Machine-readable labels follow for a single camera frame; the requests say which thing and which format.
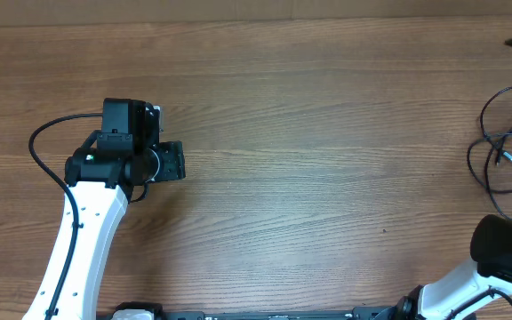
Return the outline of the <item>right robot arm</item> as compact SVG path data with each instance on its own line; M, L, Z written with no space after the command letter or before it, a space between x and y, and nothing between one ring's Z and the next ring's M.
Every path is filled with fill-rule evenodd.
M504 42L512 47L512 38ZM470 242L470 258L440 280L419 285L403 296L393 307L381 310L373 319L476 319L476 312L498 298L512 307L512 218L507 216L495 198L511 195L511 189L494 189L490 183L489 164L493 152L496 161L505 157L512 163L512 155L505 145L512 139L512 126L505 132L488 133L484 113L506 87L495 93L483 106L478 117L482 136L468 146L466 162L471 175L484 188L499 216L486 215L480 220ZM483 179L478 178L471 163L474 146L490 145L484 162Z

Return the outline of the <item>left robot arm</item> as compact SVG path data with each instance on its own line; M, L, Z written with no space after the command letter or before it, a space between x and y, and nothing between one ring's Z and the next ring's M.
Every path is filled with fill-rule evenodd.
M106 98L93 131L65 163L59 177L28 150L64 192L60 229L27 319L94 319L115 232L133 203L133 190L183 180L179 141L162 142L164 112L143 100Z

